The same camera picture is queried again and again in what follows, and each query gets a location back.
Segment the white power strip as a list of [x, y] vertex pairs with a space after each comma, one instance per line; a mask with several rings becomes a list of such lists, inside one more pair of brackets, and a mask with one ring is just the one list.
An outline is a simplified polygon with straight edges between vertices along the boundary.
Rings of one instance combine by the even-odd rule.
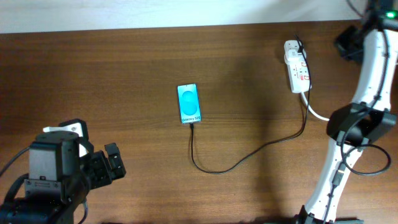
[[[289, 49], [295, 49], [299, 52], [305, 51], [302, 46], [299, 45], [297, 40], [288, 40], [284, 44], [284, 51]], [[306, 62], [295, 63], [287, 65], [290, 89], [292, 93], [305, 93], [308, 91], [310, 86], [310, 76], [308, 74], [308, 67]]]

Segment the smartphone with cyan screen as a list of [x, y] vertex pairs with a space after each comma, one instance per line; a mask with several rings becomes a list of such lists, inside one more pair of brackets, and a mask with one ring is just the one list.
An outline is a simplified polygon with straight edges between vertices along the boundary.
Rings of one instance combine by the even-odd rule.
[[182, 124], [201, 121], [201, 109], [195, 83], [177, 87], [178, 105]]

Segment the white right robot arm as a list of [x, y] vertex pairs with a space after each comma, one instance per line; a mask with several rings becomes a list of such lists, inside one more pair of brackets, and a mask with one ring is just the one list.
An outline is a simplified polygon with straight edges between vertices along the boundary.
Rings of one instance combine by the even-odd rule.
[[340, 56], [361, 64], [350, 104], [328, 121], [328, 154], [315, 191], [293, 223], [337, 223], [336, 209], [353, 166], [363, 151], [397, 122], [391, 113], [391, 88], [397, 63], [397, 1], [368, 0], [359, 14], [361, 27], [350, 26], [335, 39]]

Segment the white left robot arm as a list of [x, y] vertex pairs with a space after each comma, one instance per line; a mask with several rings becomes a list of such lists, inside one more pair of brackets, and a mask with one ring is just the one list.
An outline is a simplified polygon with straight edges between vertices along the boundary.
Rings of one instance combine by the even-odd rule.
[[11, 185], [1, 205], [1, 223], [73, 223], [89, 191], [126, 175], [119, 148], [95, 151], [71, 131], [38, 135], [26, 149], [29, 172]]

